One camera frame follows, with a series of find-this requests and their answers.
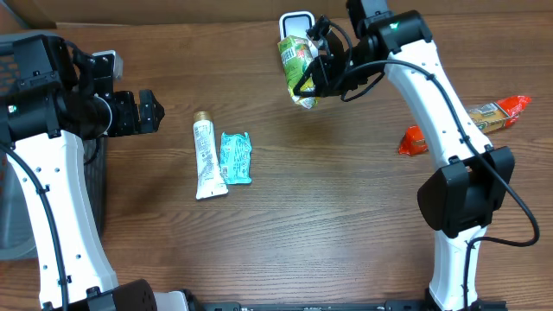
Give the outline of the orange spaghetti packet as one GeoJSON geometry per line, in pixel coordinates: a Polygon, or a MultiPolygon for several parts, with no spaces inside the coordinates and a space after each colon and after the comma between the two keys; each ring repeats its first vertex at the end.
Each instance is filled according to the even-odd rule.
{"type": "MultiPolygon", "coordinates": [[[[479,130],[487,134],[513,126],[531,102],[532,98],[528,96],[511,96],[481,106],[469,106],[467,114],[479,130]]],[[[397,152],[416,156],[428,150],[422,130],[418,125],[412,125],[405,131],[397,152]]]]}

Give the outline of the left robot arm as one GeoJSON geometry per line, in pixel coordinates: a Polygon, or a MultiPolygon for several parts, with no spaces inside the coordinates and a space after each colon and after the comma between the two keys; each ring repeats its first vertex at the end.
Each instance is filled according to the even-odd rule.
{"type": "Polygon", "coordinates": [[[154,133],[164,109],[150,90],[117,92],[114,51],[87,54],[57,35],[3,35],[16,76],[1,97],[1,148],[20,182],[41,266],[44,310],[186,310],[181,290],[120,284],[100,243],[86,188],[87,140],[154,133]]]}

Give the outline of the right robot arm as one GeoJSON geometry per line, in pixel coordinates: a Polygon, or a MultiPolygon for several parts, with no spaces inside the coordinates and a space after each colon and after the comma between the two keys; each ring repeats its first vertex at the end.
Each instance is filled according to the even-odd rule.
{"type": "Polygon", "coordinates": [[[396,14],[384,1],[350,1],[346,9],[352,35],[326,16],[304,30],[318,54],[292,80],[292,92],[348,102],[383,79],[396,87],[435,164],[416,195],[435,234],[433,276],[423,308],[485,309],[475,286],[478,255],[493,214],[511,192],[513,154],[493,147],[465,111],[421,13],[396,14]]]}

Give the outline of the teal tissue packet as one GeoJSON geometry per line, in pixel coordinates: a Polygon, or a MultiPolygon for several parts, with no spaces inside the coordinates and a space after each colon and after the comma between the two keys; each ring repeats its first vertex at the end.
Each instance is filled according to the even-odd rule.
{"type": "Polygon", "coordinates": [[[251,152],[251,139],[247,132],[244,134],[222,133],[219,165],[226,184],[251,184],[251,152]]]}

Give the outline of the white tube gold cap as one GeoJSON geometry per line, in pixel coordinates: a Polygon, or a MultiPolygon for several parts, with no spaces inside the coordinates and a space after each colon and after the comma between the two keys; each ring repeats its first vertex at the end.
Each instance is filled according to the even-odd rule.
{"type": "Polygon", "coordinates": [[[195,112],[193,133],[198,175],[195,198],[204,200],[228,194],[216,153],[213,120],[208,111],[195,112]]]}

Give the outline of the green snack packet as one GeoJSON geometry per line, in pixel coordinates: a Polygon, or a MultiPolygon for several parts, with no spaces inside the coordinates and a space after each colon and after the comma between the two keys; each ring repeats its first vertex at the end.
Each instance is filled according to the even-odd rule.
{"type": "Polygon", "coordinates": [[[296,105],[300,105],[306,109],[317,106],[318,98],[300,97],[294,93],[295,86],[314,59],[308,45],[308,40],[289,35],[281,40],[277,46],[281,55],[286,84],[292,101],[296,105]]]}

